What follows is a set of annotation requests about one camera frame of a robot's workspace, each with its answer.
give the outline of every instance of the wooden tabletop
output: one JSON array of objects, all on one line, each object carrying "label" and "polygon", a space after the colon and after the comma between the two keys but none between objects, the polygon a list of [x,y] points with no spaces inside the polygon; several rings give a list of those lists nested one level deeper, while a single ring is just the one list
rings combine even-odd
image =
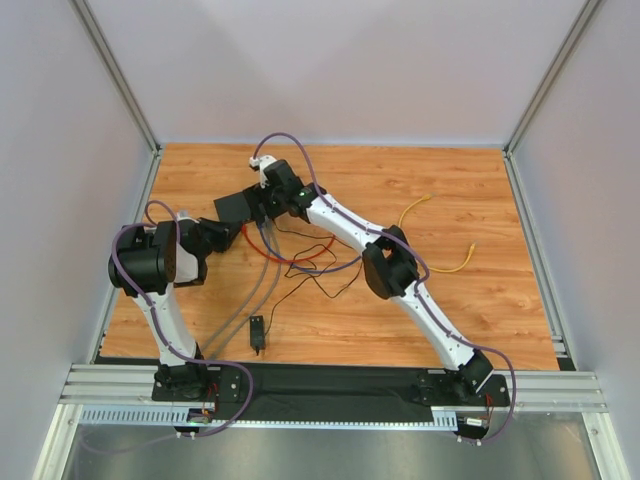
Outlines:
[{"label": "wooden tabletop", "polygon": [[[168,145],[151,194],[173,209],[188,210],[192,217],[217,219],[213,200],[258,181],[248,168],[252,145]],[[267,145],[263,154],[285,158],[302,177],[310,180],[305,163],[294,146]],[[433,198],[406,216],[403,229],[411,245],[427,263],[451,268],[477,243],[471,261],[457,273],[435,273],[427,288],[454,325],[471,341],[498,348],[517,369],[557,370],[549,328],[533,275],[522,229],[501,152],[488,149],[405,147],[310,146],[318,179],[339,202],[358,215],[381,225],[397,223],[400,213],[425,194]],[[153,207],[154,219],[167,219]],[[282,229],[315,235],[326,232],[300,219],[284,215]],[[277,233],[282,255],[319,242],[289,233]],[[264,249],[255,225],[248,227],[253,242]],[[339,244],[331,247],[337,264],[354,258]],[[331,255],[317,258],[324,268]],[[207,263],[204,286],[177,290],[189,330],[203,344],[243,302],[255,285],[265,258],[239,236],[224,254]],[[276,264],[269,265],[265,280],[248,308],[257,304],[273,281]],[[357,273],[358,264],[325,274],[318,282],[333,295]],[[258,312],[270,321],[270,312],[303,275],[281,277]],[[237,318],[229,332],[241,321]],[[226,335],[205,351],[212,352]],[[330,299],[305,282],[275,310],[266,351],[256,356],[249,347],[249,327],[241,328],[219,358],[239,361],[316,364],[439,366],[433,348],[400,308],[376,297],[361,273],[339,297]],[[103,342],[102,356],[156,357],[158,351],[149,327],[131,299],[121,295]],[[489,355],[498,368],[504,362]]]}]

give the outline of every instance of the black wire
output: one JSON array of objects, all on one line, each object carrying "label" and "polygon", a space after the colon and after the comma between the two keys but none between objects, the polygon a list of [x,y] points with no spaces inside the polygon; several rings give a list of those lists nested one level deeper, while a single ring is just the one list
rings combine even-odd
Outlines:
[{"label": "black wire", "polygon": [[309,235],[308,233],[296,232],[295,230],[285,230],[284,228],[280,228],[275,220],[273,220],[273,225],[276,227],[276,230],[278,230],[279,232],[282,232],[282,233],[292,233],[293,235],[299,235],[301,237],[306,237],[306,238],[313,238],[315,240],[328,240],[328,239],[331,239],[331,238],[335,238],[336,242],[341,243],[345,247],[351,248],[351,245],[349,245],[347,243],[344,243],[342,240],[340,240],[335,235],[316,236],[316,235]]},{"label": "black wire", "polygon": [[[318,288],[322,291],[322,293],[324,293],[328,298],[330,298],[330,299],[334,299],[334,298],[337,298],[337,297],[338,297],[342,292],[344,292],[347,288],[349,288],[349,287],[353,284],[353,282],[355,282],[355,281],[358,279],[358,277],[360,276],[360,271],[362,270],[362,261],[359,263],[358,271],[356,272],[355,276],[354,276],[354,277],[353,277],[353,278],[352,278],[352,279],[351,279],[351,280],[350,280],[346,285],[344,285],[340,290],[338,290],[338,292],[336,292],[334,295],[329,294],[329,293],[324,289],[324,287],[320,284],[320,282],[318,282],[318,277],[320,277],[321,275],[323,275],[323,274],[324,274],[324,272],[325,272],[329,267],[331,267],[334,263],[336,263],[336,262],[338,261],[338,258],[337,258],[337,257],[336,257],[336,255],[331,251],[331,249],[330,249],[330,248],[327,248],[327,246],[326,246],[326,245],[323,245],[323,244],[317,244],[317,245],[314,245],[314,246],[313,246],[313,247],[311,247],[311,248],[307,248],[306,250],[303,250],[303,251],[301,251],[301,252],[296,253],[296,254],[293,256],[293,260],[295,260],[295,259],[296,259],[296,257],[297,257],[298,255],[302,255],[303,253],[306,253],[306,252],[308,252],[309,250],[312,250],[312,249],[314,249],[314,248],[316,248],[316,247],[323,247],[327,252],[329,252],[329,253],[333,256],[333,260],[332,260],[332,261],[331,261],[331,263],[329,263],[326,267],[324,267],[320,273],[317,273],[317,274],[311,274],[311,273],[306,273],[306,272],[299,272],[299,273],[296,273],[296,274],[294,274],[294,275],[290,275],[291,270],[292,270],[292,268],[293,268],[293,265],[289,265],[289,269],[288,269],[288,270],[287,270],[287,272],[284,274],[284,276],[285,276],[285,277],[287,277],[287,278],[293,278],[293,277],[297,277],[298,275],[306,275],[306,277],[305,277],[304,279],[302,279],[302,281],[301,281],[300,283],[298,283],[298,285],[296,285],[296,286],[295,286],[295,287],[294,287],[294,288],[293,288],[289,293],[287,293],[284,297],[282,297],[280,300],[278,300],[278,301],[275,303],[275,305],[271,308],[271,315],[269,316],[269,325],[267,326],[267,330],[264,332],[265,337],[266,337],[266,335],[269,333],[269,330],[271,330],[271,325],[273,324],[273,315],[275,314],[276,307],[277,307],[278,305],[280,305],[280,304],[281,304],[284,300],[286,300],[288,297],[290,297],[291,295],[293,295],[293,294],[294,294],[294,293],[295,293],[295,292],[296,292],[300,287],[302,287],[302,285],[304,285],[304,284],[305,284],[305,282],[307,282],[308,280],[313,280],[313,281],[314,281],[314,283],[318,286]],[[311,260],[307,260],[307,261],[313,265],[313,269],[314,269],[314,270],[317,270],[317,267],[315,266],[315,264],[314,264]]]}]

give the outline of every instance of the black connector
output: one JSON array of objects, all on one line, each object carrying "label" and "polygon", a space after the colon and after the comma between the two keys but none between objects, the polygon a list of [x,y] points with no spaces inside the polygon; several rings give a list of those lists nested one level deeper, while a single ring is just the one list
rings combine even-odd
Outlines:
[{"label": "black connector", "polygon": [[249,319],[249,345],[256,351],[256,355],[260,354],[260,350],[267,348],[262,315],[255,315]]}]

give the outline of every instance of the red cable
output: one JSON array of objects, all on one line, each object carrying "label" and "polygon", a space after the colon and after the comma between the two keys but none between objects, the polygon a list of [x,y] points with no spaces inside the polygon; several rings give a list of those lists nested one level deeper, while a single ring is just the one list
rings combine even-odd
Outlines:
[{"label": "red cable", "polygon": [[331,248],[331,245],[333,245],[333,242],[335,241],[336,237],[335,235],[331,237],[331,240],[329,240],[329,243],[322,249],[320,250],[318,253],[315,253],[313,255],[311,255],[310,257],[305,257],[305,258],[298,258],[296,260],[281,260],[279,258],[276,257],[272,257],[270,255],[267,255],[266,253],[264,253],[262,250],[260,250],[258,248],[258,246],[253,243],[251,241],[251,239],[249,238],[249,235],[247,234],[247,226],[243,225],[242,226],[242,234],[244,235],[244,238],[247,239],[247,242],[249,243],[249,245],[251,245],[251,247],[258,252],[260,255],[262,255],[265,258],[268,258],[269,260],[271,260],[272,262],[277,262],[277,263],[287,263],[287,264],[291,264],[291,263],[299,263],[299,262],[304,262],[306,260],[311,260],[312,258],[316,258],[319,257],[320,255],[322,255],[324,252],[326,252],[329,248]]}]

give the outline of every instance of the gray wall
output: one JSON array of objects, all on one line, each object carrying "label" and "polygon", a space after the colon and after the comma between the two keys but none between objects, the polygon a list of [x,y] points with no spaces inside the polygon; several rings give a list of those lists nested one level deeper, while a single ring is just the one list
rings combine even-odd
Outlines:
[{"label": "gray wall", "polygon": [[574,354],[602,382],[632,478],[640,478],[639,23],[639,2],[604,2],[516,152]]},{"label": "gray wall", "polygon": [[150,155],[66,1],[0,15],[0,465],[26,479],[86,360]]},{"label": "gray wall", "polygon": [[502,145],[584,0],[91,0],[161,141]]}]

